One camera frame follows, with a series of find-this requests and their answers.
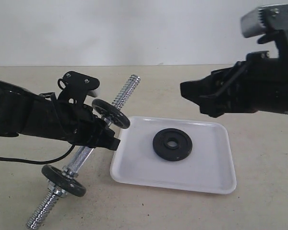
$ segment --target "white plastic tray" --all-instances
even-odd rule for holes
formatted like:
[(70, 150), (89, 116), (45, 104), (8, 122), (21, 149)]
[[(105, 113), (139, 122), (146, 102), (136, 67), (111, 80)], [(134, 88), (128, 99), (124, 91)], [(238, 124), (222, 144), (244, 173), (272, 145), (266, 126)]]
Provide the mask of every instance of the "white plastic tray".
[[(120, 132), (121, 143), (111, 163), (115, 181), (215, 194), (235, 190), (228, 133), (222, 125), (140, 116), (129, 119), (131, 126)], [(154, 152), (153, 138), (165, 128), (177, 128), (190, 136), (193, 148), (187, 158), (167, 161)]]

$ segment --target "robotic arm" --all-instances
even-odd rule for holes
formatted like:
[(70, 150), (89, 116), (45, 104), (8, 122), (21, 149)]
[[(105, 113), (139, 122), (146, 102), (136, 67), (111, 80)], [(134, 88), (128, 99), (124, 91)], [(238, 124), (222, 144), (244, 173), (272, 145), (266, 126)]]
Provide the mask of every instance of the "robotic arm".
[(274, 41), (278, 58), (270, 58), (268, 51), (249, 53), (231, 68), (181, 83), (182, 97), (210, 117), (257, 111), (288, 114), (288, 4), (258, 7), (240, 24), (244, 37), (263, 35), (258, 44)]

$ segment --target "beige table surface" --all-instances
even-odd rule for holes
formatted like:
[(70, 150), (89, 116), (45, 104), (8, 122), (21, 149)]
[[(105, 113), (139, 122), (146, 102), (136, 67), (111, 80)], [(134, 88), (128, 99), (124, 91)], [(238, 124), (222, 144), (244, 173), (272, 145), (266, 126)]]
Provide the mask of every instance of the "beige table surface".
[[(5, 80), (34, 93), (60, 92), (57, 79), (69, 70), (100, 79), (100, 98), (111, 102), (131, 74), (142, 80), (123, 108), (127, 116), (213, 121), (229, 134), (237, 176), (230, 195), (211, 195), (119, 184), (109, 167), (113, 152), (96, 149), (80, 170), (82, 198), (61, 199), (45, 230), (288, 230), (288, 115), (258, 112), (213, 119), (180, 96), (179, 83), (224, 66), (16, 67), (0, 68)], [(0, 138), (0, 156), (48, 160), (68, 143), (20, 136)], [(72, 156), (53, 164), (65, 165)], [(47, 193), (39, 165), (0, 162), (0, 230), (24, 224)]]

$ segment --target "white wall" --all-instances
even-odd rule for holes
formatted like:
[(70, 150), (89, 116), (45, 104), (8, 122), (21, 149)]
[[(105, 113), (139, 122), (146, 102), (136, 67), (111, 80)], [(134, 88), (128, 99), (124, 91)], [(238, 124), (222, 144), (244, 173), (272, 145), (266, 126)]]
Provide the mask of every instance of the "white wall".
[(0, 66), (233, 63), (274, 49), (243, 38), (240, 17), (279, 2), (0, 0)]

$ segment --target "small black weight plate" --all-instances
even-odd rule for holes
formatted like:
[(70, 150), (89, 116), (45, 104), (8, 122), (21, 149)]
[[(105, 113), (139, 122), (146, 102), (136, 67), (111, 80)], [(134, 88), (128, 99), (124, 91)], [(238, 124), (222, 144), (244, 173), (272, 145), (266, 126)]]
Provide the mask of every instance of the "small black weight plate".
[(159, 157), (167, 161), (180, 161), (191, 153), (192, 140), (179, 129), (166, 128), (155, 135), (153, 148)]
[(82, 184), (77, 182), (75, 179), (63, 176), (62, 171), (56, 167), (46, 164), (42, 168), (42, 174), (57, 186), (74, 196), (82, 197), (86, 193), (86, 188)]
[(116, 126), (127, 129), (130, 126), (129, 119), (113, 105), (105, 102), (101, 99), (94, 99), (92, 101), (92, 107), (102, 116), (111, 117), (111, 121)]

